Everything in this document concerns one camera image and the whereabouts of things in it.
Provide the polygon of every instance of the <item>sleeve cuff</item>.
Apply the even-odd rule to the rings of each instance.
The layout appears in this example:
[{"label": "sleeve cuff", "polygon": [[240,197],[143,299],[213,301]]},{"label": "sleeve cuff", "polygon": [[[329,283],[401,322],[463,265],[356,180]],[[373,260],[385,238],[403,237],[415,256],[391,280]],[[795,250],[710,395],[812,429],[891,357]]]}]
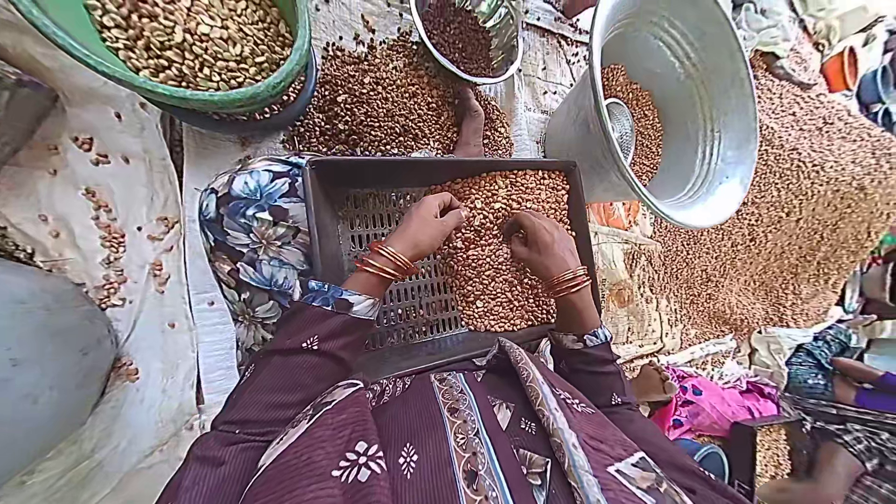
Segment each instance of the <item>sleeve cuff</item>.
[{"label": "sleeve cuff", "polygon": [[376,318],[383,304],[378,299],[343,289],[339,285],[304,279],[297,282],[292,299],[353,317],[369,319]]},{"label": "sleeve cuff", "polygon": [[552,344],[571,350],[578,350],[613,341],[613,335],[610,334],[609,329],[603,325],[584,335],[560,333],[552,330],[547,332],[547,337],[550,338]]}]

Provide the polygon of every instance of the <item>aluminum bucket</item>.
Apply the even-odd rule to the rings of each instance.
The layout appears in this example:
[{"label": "aluminum bucket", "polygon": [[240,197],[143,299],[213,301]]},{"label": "aluminum bucket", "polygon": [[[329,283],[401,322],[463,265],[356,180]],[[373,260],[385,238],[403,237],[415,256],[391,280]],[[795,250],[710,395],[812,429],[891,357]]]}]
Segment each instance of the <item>aluminum bucket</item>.
[{"label": "aluminum bucket", "polygon": [[[753,74],[717,0],[600,0],[589,46],[589,70],[547,123],[545,155],[576,161],[589,202],[641,200],[685,228],[726,221],[753,180],[759,129]],[[600,68],[614,63],[650,91],[663,125],[646,187],[610,134]]]}]

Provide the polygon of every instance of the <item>blue floral sleeve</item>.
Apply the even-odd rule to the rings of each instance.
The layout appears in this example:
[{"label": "blue floral sleeve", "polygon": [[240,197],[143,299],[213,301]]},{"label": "blue floral sleeve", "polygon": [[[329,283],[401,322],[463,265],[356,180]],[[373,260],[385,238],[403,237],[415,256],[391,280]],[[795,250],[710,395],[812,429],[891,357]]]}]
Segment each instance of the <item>blue floral sleeve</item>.
[{"label": "blue floral sleeve", "polygon": [[317,280],[300,281],[293,293],[293,299],[353,317],[370,319],[376,318],[376,313],[382,304],[380,300],[365,294]]}]

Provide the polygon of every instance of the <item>pink cloth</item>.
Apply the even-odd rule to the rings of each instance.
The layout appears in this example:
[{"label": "pink cloth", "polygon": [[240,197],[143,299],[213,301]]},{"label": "pink cloth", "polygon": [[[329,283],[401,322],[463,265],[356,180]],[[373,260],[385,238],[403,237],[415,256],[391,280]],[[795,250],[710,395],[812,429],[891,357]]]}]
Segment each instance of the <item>pink cloth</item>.
[{"label": "pink cloth", "polygon": [[735,421],[776,415],[778,389],[756,379],[717,383],[679,368],[666,366],[678,385],[672,402],[651,418],[669,439],[692,438],[698,434],[726,438]]}]

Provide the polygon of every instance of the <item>woman's left hand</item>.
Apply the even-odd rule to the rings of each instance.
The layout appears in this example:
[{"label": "woman's left hand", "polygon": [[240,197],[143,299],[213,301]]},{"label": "woman's left hand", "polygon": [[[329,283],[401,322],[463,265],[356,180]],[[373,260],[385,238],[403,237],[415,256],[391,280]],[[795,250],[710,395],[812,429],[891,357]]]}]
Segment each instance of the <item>woman's left hand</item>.
[{"label": "woman's left hand", "polygon": [[415,263],[441,247],[468,214],[451,193],[426,196],[410,207],[385,243]]}]

